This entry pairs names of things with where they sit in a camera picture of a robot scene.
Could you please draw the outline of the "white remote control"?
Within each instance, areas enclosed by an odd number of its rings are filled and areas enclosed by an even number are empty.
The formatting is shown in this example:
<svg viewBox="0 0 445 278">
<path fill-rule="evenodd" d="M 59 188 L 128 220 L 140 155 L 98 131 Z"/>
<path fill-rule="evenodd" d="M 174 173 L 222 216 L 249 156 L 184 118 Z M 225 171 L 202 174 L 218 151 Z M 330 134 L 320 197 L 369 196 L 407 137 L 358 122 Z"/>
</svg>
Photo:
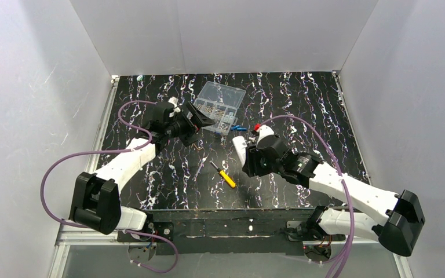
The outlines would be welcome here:
<svg viewBox="0 0 445 278">
<path fill-rule="evenodd" d="M 246 163 L 246 148 L 247 143 L 243 136 L 236 136 L 232 139 L 233 146 L 239 158 L 241 166 L 244 166 Z"/>
</svg>

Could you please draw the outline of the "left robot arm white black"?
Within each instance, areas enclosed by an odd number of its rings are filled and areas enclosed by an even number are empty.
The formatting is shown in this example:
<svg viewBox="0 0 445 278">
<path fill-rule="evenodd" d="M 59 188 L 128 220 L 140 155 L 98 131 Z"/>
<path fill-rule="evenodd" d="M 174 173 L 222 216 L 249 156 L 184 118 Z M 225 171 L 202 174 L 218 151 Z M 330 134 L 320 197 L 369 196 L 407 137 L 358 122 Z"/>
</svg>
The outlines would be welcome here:
<svg viewBox="0 0 445 278">
<path fill-rule="evenodd" d="M 187 147 L 200 139 L 201 128 L 214 124 L 193 103 L 156 103 L 137 137 L 121 153 L 93 173 L 83 172 L 76 178 L 69 219 L 104 235 L 116 230 L 143 230 L 148 216 L 121 206 L 122 188 L 171 139 Z"/>
</svg>

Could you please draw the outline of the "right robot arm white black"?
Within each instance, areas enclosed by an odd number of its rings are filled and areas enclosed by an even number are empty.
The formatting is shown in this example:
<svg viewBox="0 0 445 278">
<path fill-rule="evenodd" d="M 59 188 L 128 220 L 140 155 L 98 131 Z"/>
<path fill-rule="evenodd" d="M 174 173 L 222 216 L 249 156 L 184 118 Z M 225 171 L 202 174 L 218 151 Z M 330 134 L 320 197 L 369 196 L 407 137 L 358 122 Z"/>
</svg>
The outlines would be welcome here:
<svg viewBox="0 0 445 278">
<path fill-rule="evenodd" d="M 232 143 L 248 177 L 278 174 L 336 199 L 351 198 L 353 214 L 319 208 L 307 220 L 306 230 L 316 235 L 354 235 L 379 242 L 388 251 L 409 257 L 425 225 L 419 197 L 412 191 L 385 191 L 339 174 L 318 154 L 293 152 L 277 135 L 270 134 L 247 144 L 242 136 Z"/>
</svg>

